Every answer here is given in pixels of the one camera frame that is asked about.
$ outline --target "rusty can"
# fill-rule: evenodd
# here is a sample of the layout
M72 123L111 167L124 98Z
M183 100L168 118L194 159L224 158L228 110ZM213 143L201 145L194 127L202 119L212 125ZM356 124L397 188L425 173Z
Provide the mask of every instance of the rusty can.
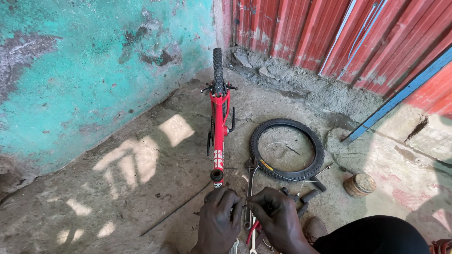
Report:
M344 189L354 198L367 196L375 191L377 184L368 174L359 173L344 181Z

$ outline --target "corrugated metal wall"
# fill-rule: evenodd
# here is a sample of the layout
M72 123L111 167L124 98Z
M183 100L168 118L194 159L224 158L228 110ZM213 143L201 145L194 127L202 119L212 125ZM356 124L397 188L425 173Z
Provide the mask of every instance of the corrugated metal wall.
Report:
M385 97L452 43L451 0L232 0L231 11L236 44ZM452 118L451 69L406 102Z

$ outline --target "blue door frame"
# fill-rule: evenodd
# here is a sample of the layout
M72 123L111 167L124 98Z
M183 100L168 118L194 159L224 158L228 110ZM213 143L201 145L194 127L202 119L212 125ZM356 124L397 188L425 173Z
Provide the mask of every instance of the blue door frame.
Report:
M446 64L452 61L452 47L449 45L436 59L424 68L404 88L400 89L391 99L386 101L379 109L370 115L363 123L346 136L342 143L349 145L360 137L367 129L382 119L389 111L394 109L401 101L410 96L416 89L422 86L431 77L437 74Z

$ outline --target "dark hand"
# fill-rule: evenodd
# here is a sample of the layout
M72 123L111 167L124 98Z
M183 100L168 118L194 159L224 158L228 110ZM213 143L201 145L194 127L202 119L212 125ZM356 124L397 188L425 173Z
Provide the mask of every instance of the dark hand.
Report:
M317 253L303 235L295 202L291 198L265 187L248 200L248 207L274 248L284 254Z
M243 201L225 186L215 189L201 207L198 242L190 254L227 254L240 233Z

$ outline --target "bicycle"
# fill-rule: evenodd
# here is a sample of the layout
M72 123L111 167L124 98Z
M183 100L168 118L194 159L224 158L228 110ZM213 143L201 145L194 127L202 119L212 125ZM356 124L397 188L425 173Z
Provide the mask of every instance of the bicycle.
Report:
M229 115L231 89L237 90L223 79L223 58L221 48L213 49L213 73L214 79L207 88L201 90L203 93L210 90L210 101L212 105L212 116L210 118L211 130L207 134L207 156L210 156L210 144L213 145L213 170L210 172L213 186L218 188L223 185L223 162L224 162L224 137L235 129L235 108L232 108L232 127L226 126Z

